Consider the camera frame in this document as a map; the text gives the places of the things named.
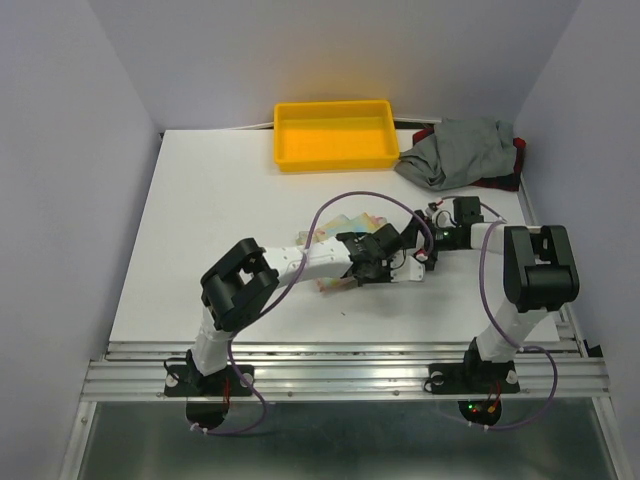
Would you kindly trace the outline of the pastel patterned cloth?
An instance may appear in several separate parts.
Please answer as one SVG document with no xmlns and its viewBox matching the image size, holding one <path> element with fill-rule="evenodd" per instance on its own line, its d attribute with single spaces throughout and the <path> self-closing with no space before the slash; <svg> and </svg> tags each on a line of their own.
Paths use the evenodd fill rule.
<svg viewBox="0 0 640 480">
<path fill-rule="evenodd" d="M 387 220 L 384 217 L 369 216 L 366 213 L 362 213 L 356 217 L 347 217 L 341 214 L 328 223 L 318 226 L 311 235 L 308 231 L 300 231 L 296 238 L 296 244 L 298 246 L 304 246 L 309 235 L 311 236 L 311 242 L 315 244 L 334 238 L 342 233 L 374 233 L 386 223 Z M 316 279 L 315 283 L 318 290 L 320 292 L 328 292 L 353 283 L 355 279 L 350 275 L 351 268 L 352 266 L 347 267 L 341 275 Z"/>
</svg>

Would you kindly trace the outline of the red black plaid skirt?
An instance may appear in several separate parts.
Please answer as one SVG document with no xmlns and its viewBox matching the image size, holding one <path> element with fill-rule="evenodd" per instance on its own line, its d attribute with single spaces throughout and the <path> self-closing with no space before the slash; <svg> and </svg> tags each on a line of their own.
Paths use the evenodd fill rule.
<svg viewBox="0 0 640 480">
<path fill-rule="evenodd" d="M 427 124 L 422 130 L 414 133 L 412 136 L 412 145 L 415 146 L 420 141 L 428 138 L 434 133 L 434 125 Z M 507 192 L 517 192 L 521 184 L 521 175 L 524 166 L 526 142 L 520 137 L 513 139 L 513 146 L 516 148 L 516 158 L 513 166 L 513 172 L 509 175 L 481 178 L 473 183 L 471 186 L 497 189 Z"/>
</svg>

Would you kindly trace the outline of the grey skirt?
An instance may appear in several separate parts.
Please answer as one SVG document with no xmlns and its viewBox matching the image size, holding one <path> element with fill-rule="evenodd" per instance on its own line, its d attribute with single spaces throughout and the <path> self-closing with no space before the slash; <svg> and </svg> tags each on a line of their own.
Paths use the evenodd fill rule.
<svg viewBox="0 0 640 480">
<path fill-rule="evenodd" d="M 471 186 L 513 172 L 513 124 L 493 117 L 444 119 L 434 133 L 399 156 L 395 171 L 431 191 Z"/>
</svg>

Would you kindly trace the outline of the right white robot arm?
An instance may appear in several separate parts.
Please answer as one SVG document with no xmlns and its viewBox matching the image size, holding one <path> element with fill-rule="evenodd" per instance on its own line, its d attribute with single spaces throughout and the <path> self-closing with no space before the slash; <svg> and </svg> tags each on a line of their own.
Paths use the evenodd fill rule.
<svg viewBox="0 0 640 480">
<path fill-rule="evenodd" d="M 432 363 L 424 391 L 433 395 L 517 393 L 515 368 L 519 353 L 539 353 L 541 347 L 525 341 L 551 312 L 573 302 L 580 282 L 565 227 L 510 225 L 501 215 L 484 218 L 489 206 L 476 196 L 451 197 L 453 214 L 438 222 L 440 204 L 419 211 L 402 232 L 406 246 L 415 248 L 414 259 L 426 270 L 434 269 L 439 253 L 477 250 L 481 265 L 489 254 L 502 259 L 504 301 L 486 313 L 488 327 L 474 337 L 461 362 Z"/>
</svg>

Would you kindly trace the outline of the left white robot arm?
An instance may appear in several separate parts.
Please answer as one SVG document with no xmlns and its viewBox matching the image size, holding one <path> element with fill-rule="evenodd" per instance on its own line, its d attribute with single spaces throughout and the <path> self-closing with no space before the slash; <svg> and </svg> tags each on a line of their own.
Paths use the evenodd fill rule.
<svg viewBox="0 0 640 480">
<path fill-rule="evenodd" d="M 204 313 L 188 352 L 188 382 L 202 394 L 221 386 L 229 341 L 283 300 L 269 301 L 277 290 L 286 294 L 299 282 L 318 279 L 389 282 L 392 259 L 402 250 L 402 237 L 390 224 L 373 233 L 340 233 L 309 247 L 239 241 L 201 277 Z"/>
</svg>

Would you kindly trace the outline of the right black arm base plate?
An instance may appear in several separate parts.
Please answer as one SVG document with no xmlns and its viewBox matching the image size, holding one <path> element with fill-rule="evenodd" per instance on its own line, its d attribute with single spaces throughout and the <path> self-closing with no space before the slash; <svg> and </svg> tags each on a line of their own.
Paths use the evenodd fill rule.
<svg viewBox="0 0 640 480">
<path fill-rule="evenodd" d="M 513 362 L 481 362 L 478 366 L 463 363 L 432 363 L 427 366 L 424 386 L 434 395 L 516 394 L 520 385 Z"/>
</svg>

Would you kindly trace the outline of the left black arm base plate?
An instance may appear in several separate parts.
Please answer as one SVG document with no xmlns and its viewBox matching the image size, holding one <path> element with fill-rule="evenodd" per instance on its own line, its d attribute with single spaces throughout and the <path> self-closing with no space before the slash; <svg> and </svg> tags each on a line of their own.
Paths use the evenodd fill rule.
<svg viewBox="0 0 640 480">
<path fill-rule="evenodd" d="M 187 363 L 164 363 L 166 377 L 164 395 L 168 398 L 251 397 L 250 389 L 230 365 L 209 376 L 203 376 Z"/>
</svg>

